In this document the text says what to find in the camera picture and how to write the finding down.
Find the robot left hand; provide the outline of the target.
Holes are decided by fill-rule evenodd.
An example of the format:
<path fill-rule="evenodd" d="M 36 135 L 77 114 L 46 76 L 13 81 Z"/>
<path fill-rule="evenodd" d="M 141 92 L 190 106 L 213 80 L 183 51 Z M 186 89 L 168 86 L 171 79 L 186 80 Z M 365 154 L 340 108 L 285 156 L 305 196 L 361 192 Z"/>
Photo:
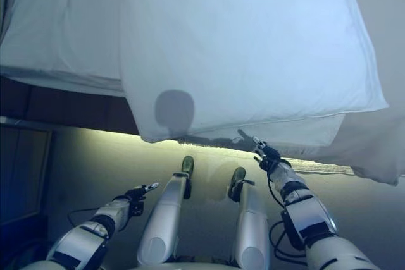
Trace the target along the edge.
<path fill-rule="evenodd" d="M 127 197 L 130 197 L 132 201 L 138 201 L 145 199 L 145 195 L 152 191 L 155 190 L 156 188 L 159 187 L 159 183 L 152 183 L 148 185 L 139 185 L 136 186 L 135 188 L 132 188 L 128 191 L 125 192 L 125 195 Z"/>

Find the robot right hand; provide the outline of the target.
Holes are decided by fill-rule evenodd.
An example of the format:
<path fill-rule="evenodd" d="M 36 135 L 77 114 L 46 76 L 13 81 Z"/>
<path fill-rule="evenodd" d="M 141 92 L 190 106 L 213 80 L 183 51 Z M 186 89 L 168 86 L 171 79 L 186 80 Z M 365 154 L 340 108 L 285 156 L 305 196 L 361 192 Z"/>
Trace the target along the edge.
<path fill-rule="evenodd" d="M 255 143 L 254 153 L 256 155 L 254 159 L 258 162 L 259 167 L 264 171 L 272 170 L 274 167 L 277 167 L 281 160 L 279 152 L 256 136 L 252 139 Z"/>

